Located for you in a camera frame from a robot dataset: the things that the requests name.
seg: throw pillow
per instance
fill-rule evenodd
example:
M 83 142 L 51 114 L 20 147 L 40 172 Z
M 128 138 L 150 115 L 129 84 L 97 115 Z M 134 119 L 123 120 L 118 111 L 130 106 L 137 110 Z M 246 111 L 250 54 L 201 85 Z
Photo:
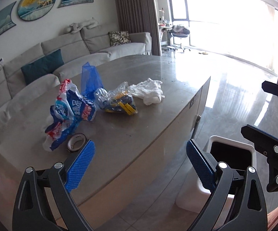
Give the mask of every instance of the throw pillow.
M 47 56 L 22 66 L 21 70 L 24 74 L 26 85 L 29 85 L 36 79 L 44 75 L 51 74 L 62 65 L 64 65 L 64 62 L 61 50 L 58 49 Z
M 128 31 L 109 32 L 108 34 L 110 37 L 110 45 L 111 46 L 117 46 L 117 45 L 131 42 Z

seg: gray sofa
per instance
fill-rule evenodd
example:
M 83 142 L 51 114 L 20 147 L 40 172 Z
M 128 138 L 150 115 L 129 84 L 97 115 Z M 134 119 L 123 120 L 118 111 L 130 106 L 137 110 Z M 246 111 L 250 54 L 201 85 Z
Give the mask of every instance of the gray sofa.
M 0 129 L 29 102 L 58 86 L 64 79 L 80 74 L 87 62 L 99 66 L 127 55 L 151 55 L 150 33 L 130 34 L 131 43 L 111 47 L 109 31 L 118 31 L 118 27 L 105 24 L 92 29 L 83 28 L 75 34 L 38 43 L 5 63 L 0 70 Z M 61 49 L 64 65 L 26 85 L 21 67 L 58 49 Z

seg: stuffed animal on sofa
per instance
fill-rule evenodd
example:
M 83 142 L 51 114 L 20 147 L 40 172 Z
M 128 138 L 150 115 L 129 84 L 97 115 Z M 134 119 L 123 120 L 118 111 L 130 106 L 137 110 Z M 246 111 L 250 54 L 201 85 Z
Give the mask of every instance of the stuffed animal on sofa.
M 81 23 L 72 23 L 69 27 L 66 28 L 66 33 L 75 34 L 80 31 L 83 27 L 87 27 L 88 29 L 94 28 L 98 25 L 98 21 L 92 18 L 91 20 L 84 21 Z

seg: teal pillow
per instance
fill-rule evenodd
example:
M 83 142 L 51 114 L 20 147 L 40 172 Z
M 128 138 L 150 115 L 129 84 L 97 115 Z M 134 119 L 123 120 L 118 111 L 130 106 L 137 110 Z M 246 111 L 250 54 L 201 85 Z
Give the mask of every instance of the teal pillow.
M 25 82 L 28 85 L 44 75 L 51 74 L 62 65 L 64 65 L 64 62 L 61 49 L 58 49 L 47 56 L 22 66 L 21 70 L 24 74 Z

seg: floral patterned pillow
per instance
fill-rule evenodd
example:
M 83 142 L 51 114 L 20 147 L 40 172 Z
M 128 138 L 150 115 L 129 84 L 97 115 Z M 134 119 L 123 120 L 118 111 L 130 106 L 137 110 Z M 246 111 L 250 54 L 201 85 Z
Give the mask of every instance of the floral patterned pillow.
M 109 32 L 108 34 L 110 37 L 110 45 L 111 46 L 117 46 L 117 45 L 131 42 L 128 31 Z

